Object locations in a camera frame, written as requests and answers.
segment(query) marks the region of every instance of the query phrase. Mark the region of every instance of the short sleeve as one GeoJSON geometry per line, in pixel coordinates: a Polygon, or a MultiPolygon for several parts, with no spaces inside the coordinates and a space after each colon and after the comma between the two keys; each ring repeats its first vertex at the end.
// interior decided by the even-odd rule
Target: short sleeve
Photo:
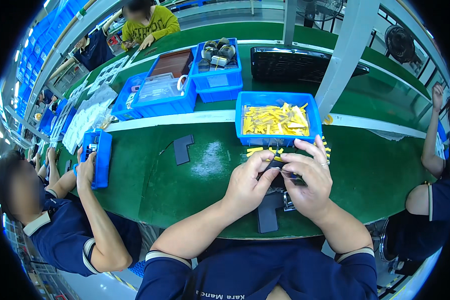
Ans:
{"type": "Polygon", "coordinates": [[[143,280],[135,299],[179,300],[191,272],[192,263],[189,260],[150,251],[145,257],[143,280]]]}
{"type": "Polygon", "coordinates": [[[342,271],[353,277],[370,296],[374,299],[377,295],[377,266],[373,250],[364,247],[341,255],[337,262],[342,265],[342,271]]]}
{"type": "Polygon", "coordinates": [[[80,233],[57,234],[47,244],[51,249],[45,260],[57,269],[85,277],[99,273],[90,263],[95,246],[93,237],[80,233]]]}

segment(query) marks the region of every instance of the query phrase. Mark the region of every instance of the green workbench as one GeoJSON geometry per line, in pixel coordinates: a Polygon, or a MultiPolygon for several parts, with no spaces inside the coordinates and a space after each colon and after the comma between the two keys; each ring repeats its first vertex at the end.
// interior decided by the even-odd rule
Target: green workbench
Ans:
{"type": "MultiPolygon", "coordinates": [[[[258,22],[199,27],[154,42],[150,48],[157,49],[148,56],[198,44],[204,37],[275,40],[281,38],[282,31],[282,24],[258,22]]],[[[332,49],[336,35],[297,26],[294,40],[332,49]]],[[[316,93],[316,83],[264,84],[253,81],[250,71],[250,48],[253,46],[260,45],[238,46],[244,90],[316,93]]],[[[103,67],[124,55],[131,56],[133,52],[134,49],[91,72],[88,84],[94,81],[103,67]]],[[[362,58],[395,74],[427,95],[424,86],[413,75],[382,54],[367,48],[362,58]]],[[[110,87],[120,92],[130,76],[147,71],[153,62],[149,60],[121,71],[110,87]]],[[[82,81],[71,87],[66,97],[82,81]]],[[[80,99],[88,98],[84,92],[80,99]]],[[[332,112],[424,131],[410,108],[417,103],[426,105],[428,101],[417,97],[416,92],[392,76],[371,68],[370,74],[350,80],[332,112]]],[[[235,101],[204,104],[198,97],[195,111],[234,108],[235,101]]],[[[323,134],[332,149],[330,171],[333,188],[330,198],[364,223],[403,210],[407,193],[423,180],[431,179],[420,162],[422,139],[405,137],[400,141],[388,141],[366,129],[334,125],[324,126],[323,134]]],[[[162,228],[220,200],[227,189],[231,172],[247,159],[247,147],[242,146],[236,137],[234,123],[161,125],[113,131],[111,135],[109,185],[106,189],[95,191],[97,199],[106,210],[162,228]],[[171,141],[190,134],[194,135],[195,140],[188,151],[190,162],[177,166],[172,146],[158,155],[171,141]]],[[[58,161],[60,174],[63,174],[68,159],[72,159],[73,163],[77,161],[75,155],[64,149],[58,161]]],[[[226,228],[220,236],[270,239],[321,233],[310,220],[296,211],[279,211],[277,215],[278,231],[259,234],[256,216],[250,213],[226,228]]]]}

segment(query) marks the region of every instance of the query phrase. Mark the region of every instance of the woman's right hand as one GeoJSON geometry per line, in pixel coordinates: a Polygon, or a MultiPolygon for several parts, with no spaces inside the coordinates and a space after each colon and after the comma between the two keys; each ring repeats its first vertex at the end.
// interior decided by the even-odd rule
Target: woman's right hand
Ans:
{"type": "Polygon", "coordinates": [[[444,87],[439,82],[435,82],[435,84],[432,87],[433,109],[435,111],[440,111],[443,102],[444,102],[444,87]]]}
{"type": "Polygon", "coordinates": [[[134,41],[134,40],[131,41],[131,42],[123,41],[122,44],[125,46],[125,48],[130,49],[130,48],[132,48],[135,44],[137,44],[137,42],[134,41]]]}
{"type": "Polygon", "coordinates": [[[295,139],[295,147],[305,150],[313,158],[296,154],[282,153],[281,159],[287,164],[282,170],[300,175],[307,186],[294,185],[284,176],[285,186],[295,208],[310,220],[318,220],[326,215],[331,200],[332,177],[327,165],[327,156],[322,137],[315,137],[315,144],[295,139]]]}

